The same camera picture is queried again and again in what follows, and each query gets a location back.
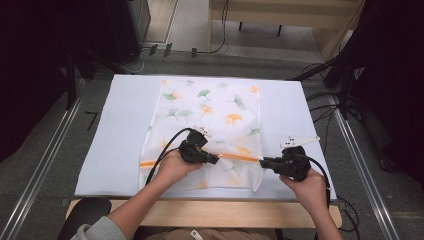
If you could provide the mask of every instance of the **white tabletop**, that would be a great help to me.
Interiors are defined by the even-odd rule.
[[[76,196],[133,196],[138,191],[139,157],[162,80],[216,81],[261,88],[261,121],[264,156],[281,156],[284,137],[315,137],[316,132],[299,82],[167,75],[115,75],[100,123],[78,179]],[[306,155],[327,171],[319,142],[303,145]],[[166,192],[164,198],[295,199],[271,170],[258,191],[208,188]],[[331,199],[336,199],[334,190]]]

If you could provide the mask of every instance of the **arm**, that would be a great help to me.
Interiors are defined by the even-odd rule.
[[[111,212],[108,217],[121,229],[127,239],[131,239],[159,197],[189,172],[201,167],[202,164],[184,162],[178,151],[168,153],[161,161],[156,177],[134,197]]]
[[[321,174],[311,168],[302,182],[285,176],[280,176],[280,180],[294,191],[300,204],[309,212],[320,240],[343,239],[328,211],[326,187]]]

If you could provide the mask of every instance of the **gray sleeve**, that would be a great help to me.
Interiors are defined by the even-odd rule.
[[[121,229],[108,217],[102,217],[93,226],[84,224],[78,228],[72,240],[126,240]]]

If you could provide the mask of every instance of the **beige pants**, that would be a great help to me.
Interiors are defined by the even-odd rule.
[[[142,239],[203,239],[203,240],[276,240],[274,229],[253,228],[159,228],[148,227]]]

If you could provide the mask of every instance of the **desk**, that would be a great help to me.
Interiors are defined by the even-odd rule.
[[[298,82],[115,75],[96,136],[81,170],[75,195],[129,197],[138,191],[139,154],[161,81],[181,78],[258,85],[261,88],[263,153],[266,156],[281,155],[279,143],[282,136],[316,136],[305,96]],[[305,144],[304,148],[307,155],[319,161],[328,172],[319,143]],[[331,198],[336,199],[334,190]],[[257,192],[250,189],[166,192],[142,224],[221,226],[220,224],[224,224],[222,219],[226,218],[233,222],[224,224],[226,227],[271,227],[269,223],[258,221],[263,218],[278,225],[275,227],[313,227],[309,216],[305,216],[305,210],[298,203],[293,203],[294,200],[293,192],[281,184],[276,174],[267,171]],[[341,219],[337,207],[332,208],[332,214],[335,220]]]
[[[225,0],[209,0],[208,46],[212,20],[222,19]],[[230,0],[227,21],[310,27],[325,61],[359,20],[365,0]]]

